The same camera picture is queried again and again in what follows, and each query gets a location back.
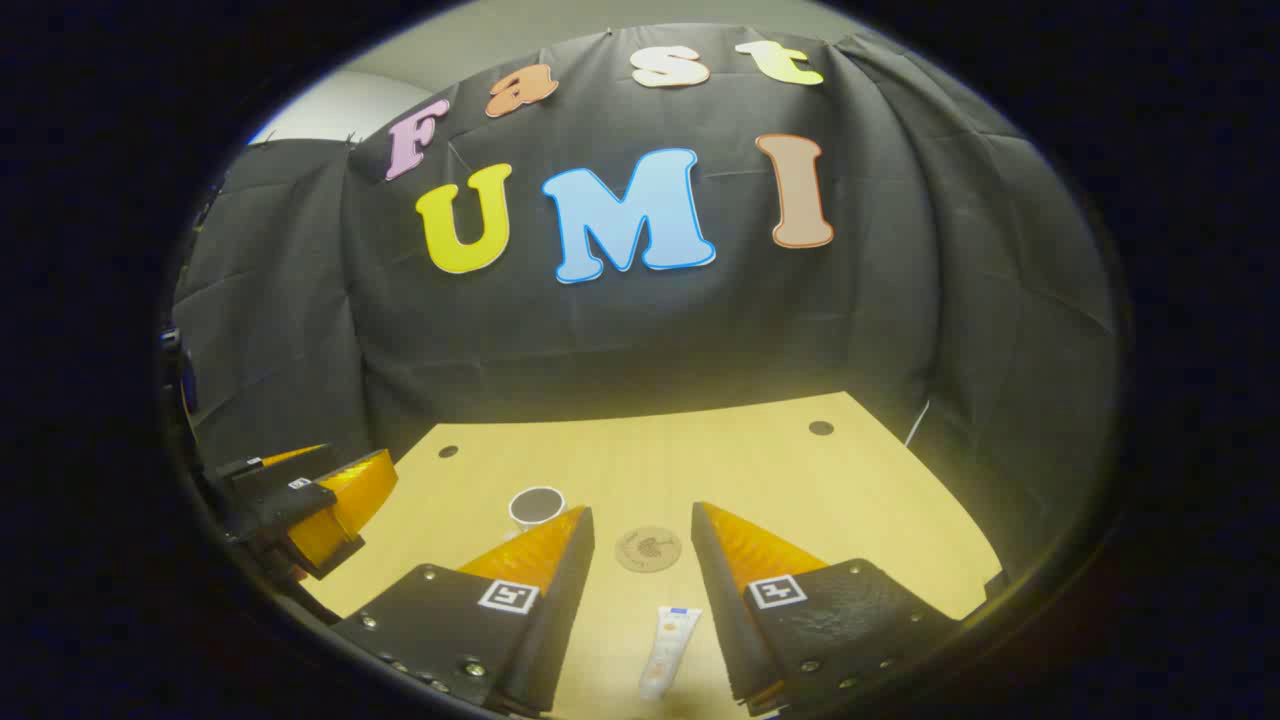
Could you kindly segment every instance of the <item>blue letter m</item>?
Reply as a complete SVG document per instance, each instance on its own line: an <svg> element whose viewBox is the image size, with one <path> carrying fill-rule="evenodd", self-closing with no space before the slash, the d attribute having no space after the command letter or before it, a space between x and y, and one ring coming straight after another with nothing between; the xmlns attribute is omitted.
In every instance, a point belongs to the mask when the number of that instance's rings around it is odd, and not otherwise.
<svg viewBox="0 0 1280 720"><path fill-rule="evenodd" d="M654 150L640 158L622 200L586 168L567 170L543 183L556 200L561 220L564 261L556 270L562 283L600 277L604 263L591 255L589 233L620 272L635 259L640 229L649 223L649 249L644 264L654 270L705 265L716 259L716 246L703 240L689 187L689 172L698 163L692 150Z"/></svg>

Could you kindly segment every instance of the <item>wooden table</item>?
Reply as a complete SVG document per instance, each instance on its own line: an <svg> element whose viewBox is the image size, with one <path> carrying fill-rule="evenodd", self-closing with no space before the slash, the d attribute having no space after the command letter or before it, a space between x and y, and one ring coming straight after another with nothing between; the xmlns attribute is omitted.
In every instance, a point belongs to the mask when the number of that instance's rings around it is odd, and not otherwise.
<svg viewBox="0 0 1280 720"><path fill-rule="evenodd" d="M826 420L835 432L809 430ZM457 446L452 457L439 450ZM507 503L552 486L589 505L595 556L552 717L745 720L728 688L690 510L705 500L826 562L864 557L954 619L984 600L1000 571L989 543L947 489L846 393L726 410L527 424L436 425L397 465L399 482L365 527L367 546L323 582L303 584L349 615L411 568L457 568L513 529ZM663 571L623 569L614 544L641 525L668 528L681 556ZM636 684L659 605L704 615L663 700Z"/></svg>

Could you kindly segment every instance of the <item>cup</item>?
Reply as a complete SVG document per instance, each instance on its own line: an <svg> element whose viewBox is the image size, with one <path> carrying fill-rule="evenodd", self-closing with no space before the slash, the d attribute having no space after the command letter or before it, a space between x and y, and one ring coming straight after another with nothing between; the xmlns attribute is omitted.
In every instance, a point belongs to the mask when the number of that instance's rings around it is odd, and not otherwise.
<svg viewBox="0 0 1280 720"><path fill-rule="evenodd" d="M564 511L564 496L545 486L525 488L507 505L507 514L520 532L527 532Z"/></svg>

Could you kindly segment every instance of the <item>tube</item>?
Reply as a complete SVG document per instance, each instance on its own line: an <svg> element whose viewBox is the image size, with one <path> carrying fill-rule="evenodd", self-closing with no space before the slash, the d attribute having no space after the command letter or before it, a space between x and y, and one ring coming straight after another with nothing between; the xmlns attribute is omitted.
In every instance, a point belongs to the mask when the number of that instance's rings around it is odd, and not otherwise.
<svg viewBox="0 0 1280 720"><path fill-rule="evenodd" d="M676 670L680 669L680 659L684 657L701 615L703 611L696 607L658 609L658 633L653 639L653 652L640 675L643 700L658 700L671 687Z"/></svg>

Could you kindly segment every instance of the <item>black cloth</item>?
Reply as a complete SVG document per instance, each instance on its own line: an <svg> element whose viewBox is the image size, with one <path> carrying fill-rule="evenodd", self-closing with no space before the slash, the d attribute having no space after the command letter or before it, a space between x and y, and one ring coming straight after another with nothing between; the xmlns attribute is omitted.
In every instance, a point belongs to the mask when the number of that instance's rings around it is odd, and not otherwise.
<svg viewBox="0 0 1280 720"><path fill-rule="evenodd" d="M818 86L780 82L735 45L808 54ZM649 88L631 54L686 45L705 83ZM499 78L547 63L559 87L500 118ZM387 128L355 147L278 141L232 168L175 315L192 345L214 462L333 442L402 456L434 423L536 421L726 407L847 391L947 484L1011 575L1071 521L1105 470L1126 347L1102 234L1028 138L895 42L836 45L741 26L594 35L516 58L447 99L415 169L388 182ZM815 141L835 241L787 250L754 141ZM691 182L716 260L564 286L549 177L591 169L621 197L646 152L698 154ZM512 233L490 266L433 265L415 201L508 163ZM648 229L637 252L648 245Z"/></svg>

